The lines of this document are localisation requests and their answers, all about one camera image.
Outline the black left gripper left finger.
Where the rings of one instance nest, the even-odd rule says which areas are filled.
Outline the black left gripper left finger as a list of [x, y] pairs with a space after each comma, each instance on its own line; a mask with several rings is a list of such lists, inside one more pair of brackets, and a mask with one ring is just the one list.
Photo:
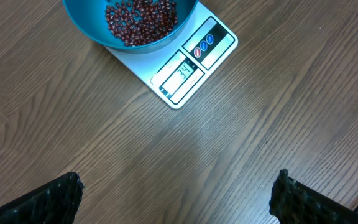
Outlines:
[[0, 224], [72, 224], [84, 185], [76, 172], [62, 176], [0, 207]]

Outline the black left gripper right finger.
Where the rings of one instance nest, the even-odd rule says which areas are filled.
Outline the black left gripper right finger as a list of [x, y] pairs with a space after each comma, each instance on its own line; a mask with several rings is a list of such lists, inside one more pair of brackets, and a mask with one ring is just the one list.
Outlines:
[[270, 214], [285, 224], [358, 224], [355, 210], [337, 203], [279, 172], [269, 201]]

